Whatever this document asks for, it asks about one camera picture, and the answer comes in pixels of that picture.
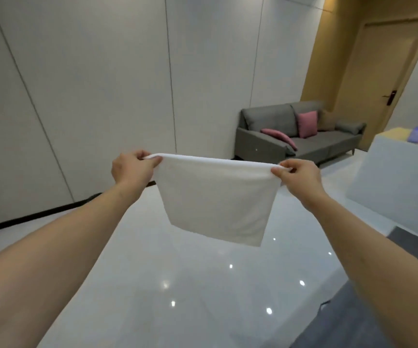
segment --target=door frame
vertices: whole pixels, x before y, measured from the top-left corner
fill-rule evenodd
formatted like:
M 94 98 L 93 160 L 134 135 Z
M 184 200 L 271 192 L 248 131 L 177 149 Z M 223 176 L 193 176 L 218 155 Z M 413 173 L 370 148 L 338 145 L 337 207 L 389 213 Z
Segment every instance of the door frame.
M 346 76 L 346 73 L 349 70 L 350 64 L 352 63 L 354 57 L 356 56 L 356 48 L 357 48 L 359 42 L 362 40 L 363 30 L 364 30 L 365 26 L 375 25 L 375 24 L 391 24 L 391 23 L 399 23 L 399 22 L 413 22 L 413 21 L 418 21 L 418 15 L 416 15 L 414 17 L 369 18 L 369 19 L 364 19 L 361 22 L 361 24 L 359 25 L 359 30 L 357 32 L 356 40 L 354 41 L 354 45 L 352 46 L 351 56 L 349 57 L 349 60 L 346 64 L 346 69 L 345 69 L 343 77 L 341 79 L 340 89 L 338 91 L 338 95 L 336 96 L 335 105 L 338 102 L 340 94 L 341 94 L 340 92 L 341 92 L 341 85 L 343 84 L 343 80 Z M 402 93 L 404 92 L 406 84 L 409 81 L 410 75 L 412 74 L 412 71 L 414 70 L 415 65 L 417 64 L 417 61 L 418 61 L 418 47 L 417 47 L 417 50 L 414 53 L 414 57 L 412 58 L 411 62 L 409 63 L 409 65 L 405 69 L 405 73 L 403 73 L 401 83 L 399 84 L 398 88 L 396 88 L 397 89 L 397 94 L 394 97 L 394 100 L 393 100 L 393 103 L 391 104 L 391 107 L 389 107 L 389 109 L 386 110 L 385 115 L 384 115 L 383 119 L 381 120 L 381 123 L 379 124 L 379 126 L 376 130 L 377 134 L 381 133 L 385 129 L 386 125 L 388 124 L 389 119 L 391 118 L 391 116 L 393 114 L 393 111 L 396 108 L 396 105 L 397 105 L 399 99 L 401 98 Z

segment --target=door handle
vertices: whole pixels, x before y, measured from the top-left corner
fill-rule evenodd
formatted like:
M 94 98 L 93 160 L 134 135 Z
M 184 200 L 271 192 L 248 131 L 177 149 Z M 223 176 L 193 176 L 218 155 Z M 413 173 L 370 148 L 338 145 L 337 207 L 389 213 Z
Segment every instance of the door handle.
M 390 106 L 393 103 L 394 97 L 396 96 L 397 90 L 393 90 L 391 92 L 391 95 L 383 95 L 382 97 L 387 97 L 389 98 L 388 101 L 386 102 L 386 106 Z

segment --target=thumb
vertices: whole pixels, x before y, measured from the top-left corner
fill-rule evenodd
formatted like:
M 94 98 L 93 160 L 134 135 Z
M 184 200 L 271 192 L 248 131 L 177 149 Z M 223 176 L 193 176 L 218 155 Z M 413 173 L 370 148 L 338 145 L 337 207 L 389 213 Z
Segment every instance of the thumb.
M 152 168 L 154 168 L 162 162 L 162 159 L 162 156 L 155 156 L 152 159 L 148 159 L 147 162 L 151 165 Z
M 270 171 L 285 183 L 289 181 L 291 177 L 291 173 L 286 168 L 272 167 Z

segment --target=gray carpet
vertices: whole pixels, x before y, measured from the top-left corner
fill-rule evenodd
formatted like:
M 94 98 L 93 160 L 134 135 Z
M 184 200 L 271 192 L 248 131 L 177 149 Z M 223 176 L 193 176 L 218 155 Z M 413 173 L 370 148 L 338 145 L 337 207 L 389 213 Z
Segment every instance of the gray carpet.
M 418 258 L 418 236 L 396 227 L 388 238 Z M 394 347 L 349 281 L 291 345 L 291 348 L 337 347 Z

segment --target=door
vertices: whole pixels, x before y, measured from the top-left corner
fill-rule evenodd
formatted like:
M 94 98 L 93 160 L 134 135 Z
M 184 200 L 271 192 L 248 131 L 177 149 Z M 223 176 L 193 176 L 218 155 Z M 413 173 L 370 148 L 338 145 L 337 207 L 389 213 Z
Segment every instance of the door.
M 339 118 L 367 123 L 360 149 L 382 131 L 417 48 L 418 20 L 366 24 L 360 32 L 334 109 Z

